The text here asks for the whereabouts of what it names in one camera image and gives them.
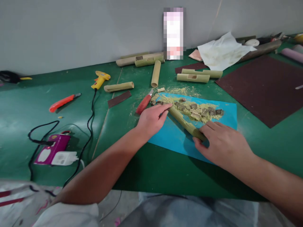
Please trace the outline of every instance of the purple device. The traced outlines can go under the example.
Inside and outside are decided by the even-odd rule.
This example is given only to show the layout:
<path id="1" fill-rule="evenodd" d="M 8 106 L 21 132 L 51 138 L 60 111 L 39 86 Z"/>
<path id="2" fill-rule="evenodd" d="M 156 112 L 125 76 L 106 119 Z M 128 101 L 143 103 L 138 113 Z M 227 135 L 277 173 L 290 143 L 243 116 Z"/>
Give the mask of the purple device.
<path id="1" fill-rule="evenodd" d="M 38 165 L 50 165 L 55 154 L 59 151 L 65 151 L 70 136 L 64 134 L 51 135 L 48 141 L 53 141 L 53 145 L 45 146 L 35 160 Z"/>

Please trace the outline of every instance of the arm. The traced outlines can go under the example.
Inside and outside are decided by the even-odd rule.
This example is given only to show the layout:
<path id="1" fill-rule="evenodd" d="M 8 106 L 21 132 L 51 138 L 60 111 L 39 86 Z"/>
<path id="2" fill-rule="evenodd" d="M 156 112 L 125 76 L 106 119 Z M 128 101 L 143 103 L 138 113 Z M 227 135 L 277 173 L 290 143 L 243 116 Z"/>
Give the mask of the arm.
<path id="1" fill-rule="evenodd" d="M 196 148 L 211 162 L 275 204 L 295 224 L 303 224 L 303 179 L 256 156 L 244 136 L 219 122 L 207 122 L 200 131 L 209 148 L 194 138 Z"/>
<path id="2" fill-rule="evenodd" d="M 156 105 L 144 110 L 138 125 L 73 178 L 52 205 L 59 202 L 77 205 L 101 202 L 132 157 L 162 128 L 167 109 L 171 106 L 172 104 Z"/>

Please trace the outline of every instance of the person's left hand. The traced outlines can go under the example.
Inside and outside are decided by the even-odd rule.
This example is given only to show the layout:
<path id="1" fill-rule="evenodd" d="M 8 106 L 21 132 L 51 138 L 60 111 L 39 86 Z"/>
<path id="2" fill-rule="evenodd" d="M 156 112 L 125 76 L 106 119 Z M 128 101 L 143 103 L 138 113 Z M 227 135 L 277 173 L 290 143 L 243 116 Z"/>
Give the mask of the person's left hand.
<path id="1" fill-rule="evenodd" d="M 137 129 L 140 133 L 145 134 L 149 140 L 162 128 L 168 113 L 167 109 L 172 107 L 172 105 L 173 104 L 171 103 L 164 105 L 158 104 L 145 109 L 142 112 L 138 125 L 135 127 L 135 129 Z"/>

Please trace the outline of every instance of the black power cord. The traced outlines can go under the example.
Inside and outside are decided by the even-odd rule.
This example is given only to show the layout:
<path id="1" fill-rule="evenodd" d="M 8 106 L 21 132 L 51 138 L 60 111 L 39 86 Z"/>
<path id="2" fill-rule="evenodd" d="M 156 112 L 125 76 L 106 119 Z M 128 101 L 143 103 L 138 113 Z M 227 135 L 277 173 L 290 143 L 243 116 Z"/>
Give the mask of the black power cord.
<path id="1" fill-rule="evenodd" d="M 84 152 L 86 146 L 88 145 L 88 143 L 90 142 L 90 140 L 92 139 L 92 130 L 91 130 L 90 127 L 89 127 L 89 122 L 90 122 L 90 120 L 93 118 L 93 116 L 95 115 L 95 111 L 94 111 L 94 100 L 95 100 L 95 97 L 96 97 L 96 93 L 97 93 L 97 88 L 95 88 L 94 97 L 92 98 L 92 115 L 90 116 L 90 118 L 89 118 L 88 121 L 87 121 L 87 128 L 88 128 L 88 130 L 89 130 L 89 132 L 90 132 L 90 137 L 89 137 L 88 141 L 86 142 L 86 144 L 84 145 L 84 147 L 83 147 L 82 150 L 81 150 L 81 153 L 80 153 L 80 156 L 79 156 L 79 160 L 78 160 L 78 164 L 77 164 L 76 171 L 74 172 L 74 174 L 73 174 L 70 178 L 68 178 L 68 179 L 65 181 L 63 187 L 65 187 L 65 186 L 67 185 L 67 183 L 71 180 L 71 178 L 73 178 L 73 177 L 76 175 L 76 173 L 78 172 L 79 167 L 80 167 L 80 163 L 81 163 L 81 159 L 82 159 L 83 152 Z M 46 125 L 53 124 L 53 123 L 55 123 L 55 122 L 56 122 L 55 126 L 52 127 L 52 129 L 49 130 L 49 131 L 42 137 L 41 140 L 34 140 L 34 139 L 31 138 L 31 133 L 32 133 L 35 129 L 40 128 L 40 127 L 42 127 L 42 126 L 46 126 Z M 35 151 L 34 151 L 32 157 L 31 157 L 31 159 L 30 159 L 30 161 L 29 161 L 29 163 L 28 163 L 28 168 L 29 168 L 30 173 L 31 173 L 30 181 L 33 180 L 32 162 L 33 162 L 33 160 L 34 160 L 34 158 L 35 158 L 35 156 L 36 156 L 36 153 L 37 153 L 37 151 L 39 150 L 39 148 L 40 148 L 41 145 L 48 145 L 48 146 L 51 146 L 51 145 L 53 144 L 52 141 L 45 141 L 44 139 L 45 139 L 45 137 L 46 137 L 51 131 L 53 131 L 53 129 L 59 124 L 59 122 L 60 122 L 60 121 L 56 120 L 56 121 L 53 121 L 53 122 L 50 122 L 50 123 L 47 123 L 47 124 L 39 125 L 39 126 L 33 128 L 32 130 L 30 130 L 30 132 L 29 132 L 28 135 L 27 135 L 28 138 L 29 138 L 32 142 L 38 143 L 38 146 L 37 146 L 37 148 L 35 149 Z M 34 191 L 34 192 L 38 192 L 38 190 L 35 190 L 31 185 L 30 185 L 29 188 L 30 188 L 30 190 L 32 190 L 32 191 Z M 46 193 L 49 193 L 51 196 L 54 196 L 54 197 L 56 196 L 55 194 L 53 194 L 53 193 L 52 193 L 51 191 L 49 191 L 49 190 L 45 190 L 45 192 L 46 192 Z"/>
<path id="2" fill-rule="evenodd" d="M 112 212 L 114 211 L 114 209 L 115 209 L 115 208 L 117 207 L 117 205 L 119 204 L 119 201 L 120 201 L 120 199 L 121 199 L 121 195 L 122 195 L 122 190 L 121 190 L 121 192 L 120 192 L 120 196 L 119 196 L 118 202 L 116 203 L 116 205 L 114 206 L 114 208 L 113 208 L 107 215 L 105 215 L 104 217 L 102 217 L 102 218 L 100 219 L 99 222 L 102 222 L 107 216 L 110 215 L 110 213 L 112 213 Z"/>
<path id="3" fill-rule="evenodd" d="M 42 127 L 42 126 L 46 126 L 46 125 L 53 124 L 53 123 L 55 123 L 55 122 L 56 122 L 55 126 L 52 127 L 52 129 L 49 130 L 49 131 L 42 137 L 42 139 L 41 139 L 40 141 L 39 141 L 39 140 L 33 140 L 33 139 L 31 138 L 31 133 L 32 133 L 35 129 L 40 128 L 40 127 Z M 36 149 L 35 149 L 35 151 L 34 151 L 32 157 L 31 157 L 31 159 L 30 159 L 30 161 L 29 161 L 29 163 L 28 163 L 28 168 L 29 168 L 29 170 L 30 170 L 30 172 L 31 172 L 30 181 L 33 180 L 32 162 L 34 161 L 35 155 L 36 155 L 37 151 L 39 150 L 40 146 L 41 146 L 42 144 L 45 145 L 45 142 L 47 142 L 47 141 L 44 141 L 45 137 L 46 137 L 51 131 L 54 130 L 54 128 L 59 124 L 59 122 L 60 122 L 60 121 L 56 120 L 56 121 L 53 121 L 53 122 L 50 122 L 50 123 L 47 123 L 47 124 L 43 124 L 43 125 L 39 125 L 39 126 L 37 126 L 37 127 L 34 127 L 32 130 L 30 130 L 30 132 L 29 132 L 28 135 L 27 135 L 28 138 L 29 138 L 32 142 L 38 143 L 38 146 L 36 147 Z"/>
<path id="4" fill-rule="evenodd" d="M 95 111 L 94 111 L 94 100 L 95 100 L 95 97 L 96 97 L 96 93 L 97 93 L 97 88 L 95 88 L 95 94 L 94 94 L 94 97 L 92 98 L 92 115 L 91 115 L 91 117 L 90 117 L 90 118 L 88 119 L 88 121 L 87 121 L 87 128 L 88 128 L 88 130 L 89 130 L 89 132 L 90 132 L 90 137 L 89 137 L 88 141 L 86 142 L 86 144 L 84 145 L 84 147 L 82 148 L 82 151 L 81 151 L 80 156 L 79 156 L 79 159 L 78 159 L 78 164 L 77 164 L 76 171 L 74 172 L 74 174 L 73 174 L 70 178 L 68 178 L 68 179 L 65 181 L 63 187 L 65 187 L 65 186 L 67 185 L 67 183 L 68 183 L 68 182 L 77 174 L 77 172 L 78 172 L 78 170 L 79 170 L 79 167 L 80 167 L 80 163 L 81 163 L 81 159 L 82 159 L 83 152 L 84 152 L 86 146 L 88 145 L 89 141 L 90 141 L 91 138 L 92 138 L 92 130 L 91 130 L 90 127 L 89 127 L 89 122 L 90 122 L 90 120 L 93 118 L 93 116 L 95 115 Z"/>

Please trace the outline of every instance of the brown board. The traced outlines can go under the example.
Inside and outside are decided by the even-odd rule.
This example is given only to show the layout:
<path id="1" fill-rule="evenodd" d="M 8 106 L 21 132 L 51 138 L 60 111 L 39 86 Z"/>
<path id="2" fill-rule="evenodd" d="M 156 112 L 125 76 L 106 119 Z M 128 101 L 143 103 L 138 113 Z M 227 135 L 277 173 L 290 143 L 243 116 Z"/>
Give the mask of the brown board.
<path id="1" fill-rule="evenodd" d="M 216 83 L 269 128 L 303 106 L 303 68 L 267 55 L 244 65 Z"/>
<path id="2" fill-rule="evenodd" d="M 108 108 L 112 108 L 114 107 L 115 105 L 123 102 L 124 100 L 128 99 L 130 96 L 132 96 L 132 94 L 130 93 L 130 91 L 127 91 L 127 92 L 124 92 L 123 94 L 115 97 L 115 98 L 112 98 L 110 100 L 107 101 L 107 104 L 108 104 Z"/>
<path id="3" fill-rule="evenodd" d="M 198 62 L 198 63 L 195 63 L 195 64 L 175 68 L 175 72 L 176 72 L 176 74 L 178 74 L 178 73 L 182 72 L 182 69 L 198 70 L 198 69 L 204 69 L 204 68 L 207 68 L 207 66 L 203 62 Z"/>

